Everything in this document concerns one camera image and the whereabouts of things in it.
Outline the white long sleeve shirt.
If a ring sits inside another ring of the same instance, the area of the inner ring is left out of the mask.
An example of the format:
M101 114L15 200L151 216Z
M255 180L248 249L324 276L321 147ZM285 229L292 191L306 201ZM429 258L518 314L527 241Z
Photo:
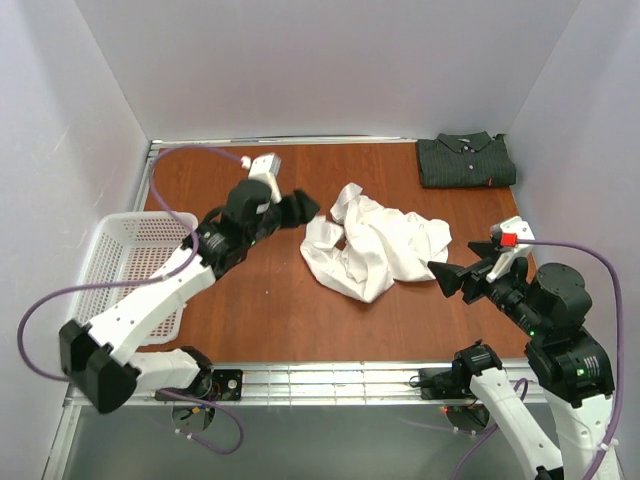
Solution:
M372 303L397 281L430 281L428 263L448 260L447 222L385 207L355 183L343 187L330 215L306 226L300 252L321 285L352 299Z

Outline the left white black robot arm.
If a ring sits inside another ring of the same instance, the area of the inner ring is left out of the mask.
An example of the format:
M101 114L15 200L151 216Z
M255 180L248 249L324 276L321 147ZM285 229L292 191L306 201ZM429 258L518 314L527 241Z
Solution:
M206 398L212 364L203 353L193 347L141 353L139 347L170 314L243 262L257 242L309 223L319 210L301 189L274 200L267 184L241 181L157 270L160 282L137 287L86 324L70 320L60 329L63 372L102 414L140 392Z

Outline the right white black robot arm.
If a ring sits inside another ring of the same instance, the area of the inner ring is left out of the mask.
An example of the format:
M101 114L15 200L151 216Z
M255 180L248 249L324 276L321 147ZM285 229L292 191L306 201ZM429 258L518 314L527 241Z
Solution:
M528 274L535 239L502 233L472 242L479 261L432 262L447 297L485 298L526 333L528 364L543 390L559 441L553 443L512 387L495 351L477 342L458 351L446 379L494 418L528 479L618 479L614 435L622 404L622 363L612 361L584 322L592 307L582 274L557 262Z

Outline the folded dark green shirt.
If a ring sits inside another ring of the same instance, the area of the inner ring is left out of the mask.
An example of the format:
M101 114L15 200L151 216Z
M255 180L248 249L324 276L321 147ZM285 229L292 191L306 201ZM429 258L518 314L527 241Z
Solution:
M517 181L504 134L441 133L435 139L417 140L416 154L420 182L426 189L501 188Z

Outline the white plastic basket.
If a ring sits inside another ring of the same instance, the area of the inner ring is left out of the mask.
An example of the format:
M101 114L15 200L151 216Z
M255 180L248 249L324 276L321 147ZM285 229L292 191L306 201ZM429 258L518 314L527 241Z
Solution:
M99 223L87 254L81 284L130 282L152 276L195 229L197 218L177 213L185 227L165 211L126 212L108 215ZM76 292L71 318L84 324L122 300L135 287ZM175 310L142 342L163 345L178 337L183 307Z

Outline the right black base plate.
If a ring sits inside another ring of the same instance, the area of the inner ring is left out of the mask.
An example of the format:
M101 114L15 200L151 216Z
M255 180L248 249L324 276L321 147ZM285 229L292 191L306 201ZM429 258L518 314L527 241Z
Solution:
M419 369L408 382L411 388L419 390L422 400L468 400L475 399L469 389L469 381L452 369L435 372Z

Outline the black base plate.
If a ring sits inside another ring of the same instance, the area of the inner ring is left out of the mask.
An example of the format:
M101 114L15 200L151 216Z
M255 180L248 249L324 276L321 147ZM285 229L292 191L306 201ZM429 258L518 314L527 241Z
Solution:
M167 391L207 401L236 401L242 396L243 371L240 369L206 369L185 389Z
M419 369L408 382L411 388L419 390L422 400L468 400L475 399L469 389L469 381L452 369L435 372Z

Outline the aluminium table frame rail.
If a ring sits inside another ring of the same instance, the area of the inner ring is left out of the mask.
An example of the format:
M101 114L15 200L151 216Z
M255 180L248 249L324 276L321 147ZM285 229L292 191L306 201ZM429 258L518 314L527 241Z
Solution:
M449 362L221 363L242 372L241 397L231 406L413 405L420 391L409 385L421 369L435 374Z

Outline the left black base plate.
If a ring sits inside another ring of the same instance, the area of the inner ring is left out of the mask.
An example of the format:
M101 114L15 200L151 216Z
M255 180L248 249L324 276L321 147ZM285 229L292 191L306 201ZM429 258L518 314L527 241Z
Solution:
M206 369L185 389L167 391L207 401L236 401L242 396L243 371L240 369Z

